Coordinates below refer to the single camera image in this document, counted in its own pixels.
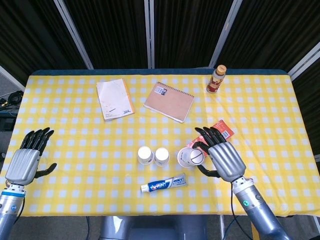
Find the brown notebook cover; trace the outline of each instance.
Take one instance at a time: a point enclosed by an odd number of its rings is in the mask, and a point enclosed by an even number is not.
[[[144,106],[183,123],[194,98],[189,93],[157,82],[146,99]]]

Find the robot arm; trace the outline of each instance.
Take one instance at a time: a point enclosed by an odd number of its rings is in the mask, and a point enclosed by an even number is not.
[[[50,136],[54,133],[53,130],[49,130],[47,127],[44,130],[29,132],[22,141],[20,149],[16,150],[12,157],[5,175],[8,184],[0,196],[1,240],[9,239],[11,229],[18,219],[18,211],[25,201],[25,186],[35,178],[50,174],[57,166],[53,163],[48,169],[37,171],[40,157]]]
[[[192,147],[200,147],[207,152],[217,169],[217,171],[209,171],[201,166],[199,168],[201,172],[216,172],[216,175],[232,184],[232,192],[259,233],[276,240],[290,240],[291,238],[255,187],[254,181],[244,177],[246,165],[233,145],[213,127],[203,129],[196,127],[195,130],[203,136],[208,145],[196,142]]]

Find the black curtain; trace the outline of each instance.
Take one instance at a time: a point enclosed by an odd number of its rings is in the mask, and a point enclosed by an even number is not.
[[[320,41],[319,0],[244,0],[218,64],[288,72]]]
[[[314,155],[320,154],[320,58],[293,81]]]
[[[23,85],[39,69],[86,68],[51,0],[1,0],[0,34],[0,65]]]
[[[144,0],[64,0],[95,69],[148,68]]]
[[[232,2],[155,0],[155,67],[208,67]]]

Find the paper cup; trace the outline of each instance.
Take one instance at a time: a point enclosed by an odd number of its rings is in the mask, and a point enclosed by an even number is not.
[[[148,165],[154,160],[154,153],[148,146],[142,146],[138,150],[137,158],[142,165]]]
[[[154,162],[159,167],[166,165],[169,162],[169,151],[164,147],[158,148],[154,154]]]
[[[199,149],[193,149],[191,147],[182,148],[177,156],[178,163],[184,168],[190,168],[193,166],[201,165],[205,156]]]

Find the yellow checkered tablecloth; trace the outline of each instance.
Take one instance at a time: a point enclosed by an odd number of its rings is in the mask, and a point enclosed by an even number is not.
[[[97,82],[124,78],[135,114],[104,121]],[[18,113],[4,175],[31,130],[51,127],[39,169],[57,168],[25,189],[24,216],[231,214],[230,183],[197,168],[182,168],[177,153],[198,136],[194,127],[223,119],[230,142],[270,208],[278,216],[320,216],[320,177],[294,89],[287,75],[228,75],[218,93],[206,92],[209,75],[30,76]],[[185,123],[143,104],[159,81],[195,96]],[[143,166],[142,145],[166,147],[169,164]],[[204,164],[212,169],[207,157]],[[141,193],[140,185],[185,173],[188,186]],[[236,214],[244,214],[234,200]]]

